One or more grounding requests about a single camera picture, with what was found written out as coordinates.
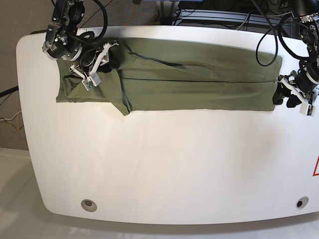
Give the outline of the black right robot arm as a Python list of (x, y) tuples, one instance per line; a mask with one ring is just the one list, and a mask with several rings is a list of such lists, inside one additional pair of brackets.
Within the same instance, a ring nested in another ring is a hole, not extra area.
[(99, 35), (93, 31), (78, 34), (78, 24), (85, 14), (82, 0), (56, 0), (52, 1), (54, 11), (51, 22), (46, 30), (46, 37), (42, 47), (49, 58), (63, 59), (71, 62), (85, 74), (93, 70), (102, 54), (106, 42), (103, 41), (108, 26), (108, 16), (103, 4), (96, 0), (103, 14), (103, 28)]

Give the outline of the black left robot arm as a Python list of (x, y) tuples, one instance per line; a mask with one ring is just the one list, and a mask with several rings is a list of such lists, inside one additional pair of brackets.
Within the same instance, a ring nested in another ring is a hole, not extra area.
[[(278, 38), (283, 48), (295, 59), (299, 60), (299, 69), (289, 75), (277, 78), (277, 88), (273, 95), (274, 105), (281, 105), (287, 98), (286, 106), (294, 108), (305, 103), (312, 110), (319, 94), (319, 2), (317, 0), (287, 1), (291, 13), (286, 14), (278, 25)], [(282, 25), (293, 17), (299, 27), (301, 41), (307, 46), (308, 56), (294, 53), (284, 42), (281, 34)]]

